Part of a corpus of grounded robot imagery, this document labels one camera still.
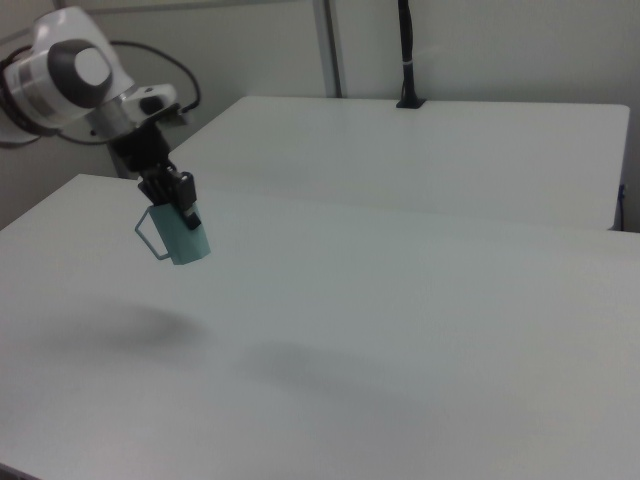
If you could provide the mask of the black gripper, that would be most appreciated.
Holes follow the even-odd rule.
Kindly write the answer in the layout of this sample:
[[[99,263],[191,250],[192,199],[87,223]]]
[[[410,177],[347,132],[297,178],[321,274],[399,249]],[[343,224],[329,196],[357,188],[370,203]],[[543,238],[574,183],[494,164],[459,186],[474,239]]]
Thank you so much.
[[[115,155],[117,171],[125,178],[140,175],[138,188],[154,206],[175,204],[189,230],[201,225],[195,210],[194,177],[189,172],[178,175],[169,159],[169,144],[154,122],[111,141],[110,151]]]

